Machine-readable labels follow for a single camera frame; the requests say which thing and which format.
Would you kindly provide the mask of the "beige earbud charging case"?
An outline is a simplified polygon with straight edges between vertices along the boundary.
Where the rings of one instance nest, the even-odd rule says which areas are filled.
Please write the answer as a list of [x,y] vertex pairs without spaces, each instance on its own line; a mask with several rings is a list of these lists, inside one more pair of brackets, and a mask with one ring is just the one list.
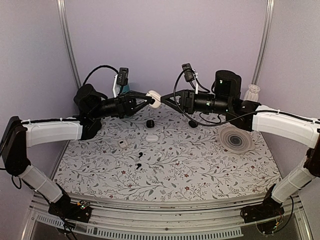
[[149,104],[150,107],[157,109],[161,106],[161,95],[158,92],[156,92],[155,90],[149,90],[146,93],[146,96],[151,97],[154,100],[153,103]]

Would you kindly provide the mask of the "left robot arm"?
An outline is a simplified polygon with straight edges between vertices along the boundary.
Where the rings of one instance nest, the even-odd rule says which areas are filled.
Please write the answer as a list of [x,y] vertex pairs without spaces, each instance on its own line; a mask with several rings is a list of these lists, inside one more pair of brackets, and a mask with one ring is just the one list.
[[27,157],[27,148],[60,141],[90,140],[101,129],[102,118],[122,119],[134,115],[147,105],[158,106],[160,95],[152,90],[148,93],[130,90],[108,98],[97,92],[93,85],[85,84],[77,91],[73,100],[79,109],[79,115],[26,121],[13,116],[0,141],[3,170],[42,194],[63,217],[70,217],[74,213],[74,205],[60,186],[32,165]]

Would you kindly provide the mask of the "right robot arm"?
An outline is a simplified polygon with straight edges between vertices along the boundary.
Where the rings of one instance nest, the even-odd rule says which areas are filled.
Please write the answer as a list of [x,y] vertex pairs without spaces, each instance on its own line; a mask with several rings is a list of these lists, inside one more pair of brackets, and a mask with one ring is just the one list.
[[236,73],[218,70],[211,91],[174,89],[160,101],[187,118],[194,112],[221,114],[226,123],[241,130],[273,134],[308,147],[305,160],[272,186],[260,204],[258,213],[269,218],[288,197],[320,176],[320,121],[241,100],[241,82]]

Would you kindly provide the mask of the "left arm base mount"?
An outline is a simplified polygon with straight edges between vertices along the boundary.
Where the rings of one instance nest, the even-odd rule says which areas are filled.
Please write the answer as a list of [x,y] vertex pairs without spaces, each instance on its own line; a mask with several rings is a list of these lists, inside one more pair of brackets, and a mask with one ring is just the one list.
[[71,202],[51,202],[49,204],[48,213],[58,216],[61,219],[73,220],[82,223],[88,223],[91,215],[92,208],[90,206],[83,206],[81,203]]

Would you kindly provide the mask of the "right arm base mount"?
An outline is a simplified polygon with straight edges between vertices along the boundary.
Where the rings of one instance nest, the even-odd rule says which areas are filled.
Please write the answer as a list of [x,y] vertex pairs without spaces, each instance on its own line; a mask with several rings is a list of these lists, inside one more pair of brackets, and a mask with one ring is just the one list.
[[260,203],[255,205],[247,205],[240,210],[240,216],[245,223],[257,222],[273,217],[283,215],[285,213],[282,204]]

